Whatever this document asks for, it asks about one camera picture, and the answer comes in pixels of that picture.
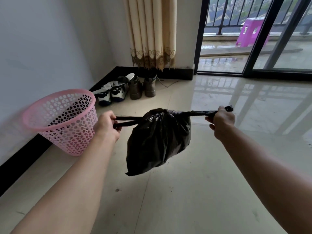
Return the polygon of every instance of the beige curtain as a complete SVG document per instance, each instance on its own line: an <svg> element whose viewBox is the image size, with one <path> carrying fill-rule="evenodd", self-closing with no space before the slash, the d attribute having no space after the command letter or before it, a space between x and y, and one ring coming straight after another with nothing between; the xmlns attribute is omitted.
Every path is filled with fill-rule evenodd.
<svg viewBox="0 0 312 234"><path fill-rule="evenodd" d="M177 0L124 0L133 64L175 66Z"/></svg>

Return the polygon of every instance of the metal railing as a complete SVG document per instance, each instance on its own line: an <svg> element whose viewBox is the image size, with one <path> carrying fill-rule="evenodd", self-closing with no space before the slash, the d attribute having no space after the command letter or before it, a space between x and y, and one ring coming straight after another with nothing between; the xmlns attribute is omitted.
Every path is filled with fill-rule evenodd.
<svg viewBox="0 0 312 234"><path fill-rule="evenodd" d="M221 35L222 28L230 28L228 32L240 32L247 18L265 17L272 0L210 0L206 17L206 28L215 28L205 32L217 31ZM281 32L298 0L284 0L284 3L273 24L273 32ZM298 26L302 34L306 34L312 23L311 4Z"/></svg>

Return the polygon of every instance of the pink plastic basket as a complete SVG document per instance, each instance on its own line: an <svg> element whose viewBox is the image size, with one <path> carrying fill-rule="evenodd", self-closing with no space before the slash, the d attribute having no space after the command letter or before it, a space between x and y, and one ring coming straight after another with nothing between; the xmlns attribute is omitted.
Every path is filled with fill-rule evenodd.
<svg viewBox="0 0 312 234"><path fill-rule="evenodd" d="M50 94L24 112L23 123L66 153L79 156L94 135L98 120L95 101L95 96L83 89Z"/></svg>

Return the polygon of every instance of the black garbage bag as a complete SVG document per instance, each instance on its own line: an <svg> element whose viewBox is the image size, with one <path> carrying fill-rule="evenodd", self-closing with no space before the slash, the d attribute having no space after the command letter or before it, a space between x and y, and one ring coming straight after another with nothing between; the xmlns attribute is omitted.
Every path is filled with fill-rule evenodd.
<svg viewBox="0 0 312 234"><path fill-rule="evenodd" d="M225 107L228 112L231 106ZM177 112L154 109L143 117L117 117L117 120L132 120L117 123L119 126L138 124L128 139L128 176L135 176L166 163L167 159L183 151L191 141L190 116L213 117L217 111Z"/></svg>

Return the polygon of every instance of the plastic bag handle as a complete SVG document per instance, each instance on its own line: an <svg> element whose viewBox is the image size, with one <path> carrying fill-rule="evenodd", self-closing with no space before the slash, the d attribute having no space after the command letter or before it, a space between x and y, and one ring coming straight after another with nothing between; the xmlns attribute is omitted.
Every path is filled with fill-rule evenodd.
<svg viewBox="0 0 312 234"><path fill-rule="evenodd" d="M233 107L227 106L224 108L227 112L232 112ZM176 116L183 116L183 117L193 117L193 116L208 116L208 117L214 117L215 114L218 112L216 111L190 111L190 112L181 112L177 114ZM133 126L138 124L143 117L116 117L117 121L127 121L122 123L116 123L113 125L113 128L116 129L118 127L125 127L125 126Z"/></svg>

